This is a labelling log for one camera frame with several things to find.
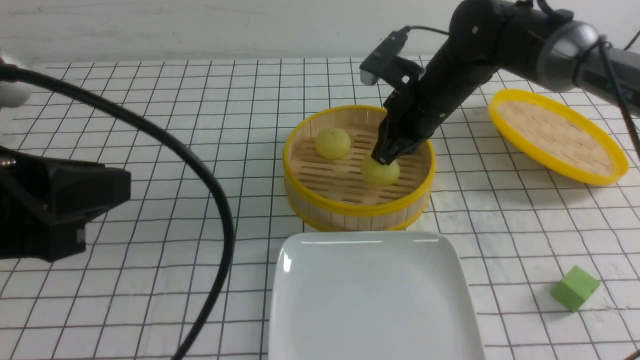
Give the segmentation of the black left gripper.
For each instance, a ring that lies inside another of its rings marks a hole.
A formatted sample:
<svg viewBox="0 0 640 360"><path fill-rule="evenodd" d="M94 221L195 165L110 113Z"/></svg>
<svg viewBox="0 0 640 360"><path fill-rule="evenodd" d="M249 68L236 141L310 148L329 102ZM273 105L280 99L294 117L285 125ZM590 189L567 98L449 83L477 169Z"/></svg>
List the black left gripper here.
<svg viewBox="0 0 640 360"><path fill-rule="evenodd" d="M86 251L86 225L131 198L130 172L0 148L0 257L55 262Z"/></svg>

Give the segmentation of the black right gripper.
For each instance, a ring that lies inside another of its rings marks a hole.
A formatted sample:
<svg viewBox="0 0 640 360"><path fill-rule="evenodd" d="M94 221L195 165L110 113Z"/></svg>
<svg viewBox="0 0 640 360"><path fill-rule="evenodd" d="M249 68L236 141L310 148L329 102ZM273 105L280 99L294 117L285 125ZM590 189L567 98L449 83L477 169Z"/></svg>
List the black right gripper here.
<svg viewBox="0 0 640 360"><path fill-rule="evenodd" d="M390 166L414 154L483 84L483 61L430 60L419 80L386 101L372 159Z"/></svg>

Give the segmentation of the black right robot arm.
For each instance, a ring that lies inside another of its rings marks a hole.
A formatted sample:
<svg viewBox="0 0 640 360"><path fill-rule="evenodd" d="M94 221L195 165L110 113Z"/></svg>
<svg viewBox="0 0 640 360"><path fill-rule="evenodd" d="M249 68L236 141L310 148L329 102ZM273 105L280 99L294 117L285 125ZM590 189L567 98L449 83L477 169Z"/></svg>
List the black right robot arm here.
<svg viewBox="0 0 640 360"><path fill-rule="evenodd" d="M394 30L359 66L364 85L393 91L371 157L388 165L433 136L481 85L503 69L553 92L574 88L617 105L634 148L639 134L639 55L613 47L592 25L544 1L464 0L426 67L400 57L413 25Z"/></svg>

